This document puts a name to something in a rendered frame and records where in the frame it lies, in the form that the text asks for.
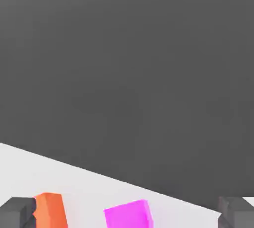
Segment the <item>large orange box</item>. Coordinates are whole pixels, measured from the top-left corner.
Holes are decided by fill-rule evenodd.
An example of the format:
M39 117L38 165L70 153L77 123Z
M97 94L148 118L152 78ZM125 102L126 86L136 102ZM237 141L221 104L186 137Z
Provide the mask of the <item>large orange box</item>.
M61 194L42 193L34 198L36 228L68 228Z

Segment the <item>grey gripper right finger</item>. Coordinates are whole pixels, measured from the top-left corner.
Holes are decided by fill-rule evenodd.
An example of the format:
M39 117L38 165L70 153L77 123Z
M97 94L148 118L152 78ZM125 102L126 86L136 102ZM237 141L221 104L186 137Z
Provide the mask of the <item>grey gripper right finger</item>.
M219 197L218 228L254 228L254 206L241 197Z

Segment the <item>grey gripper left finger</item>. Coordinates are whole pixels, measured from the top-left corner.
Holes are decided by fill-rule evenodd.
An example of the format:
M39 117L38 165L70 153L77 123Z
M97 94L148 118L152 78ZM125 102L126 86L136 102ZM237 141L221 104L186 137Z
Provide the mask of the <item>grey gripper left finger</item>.
M0 228L36 228L34 198L12 197L0 206Z

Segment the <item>small magenta cube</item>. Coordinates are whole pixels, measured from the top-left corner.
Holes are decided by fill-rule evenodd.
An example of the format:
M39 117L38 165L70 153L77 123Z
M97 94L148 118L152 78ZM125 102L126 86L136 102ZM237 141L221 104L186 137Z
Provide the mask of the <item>small magenta cube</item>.
M148 201L138 200L104 210L107 228L154 228Z

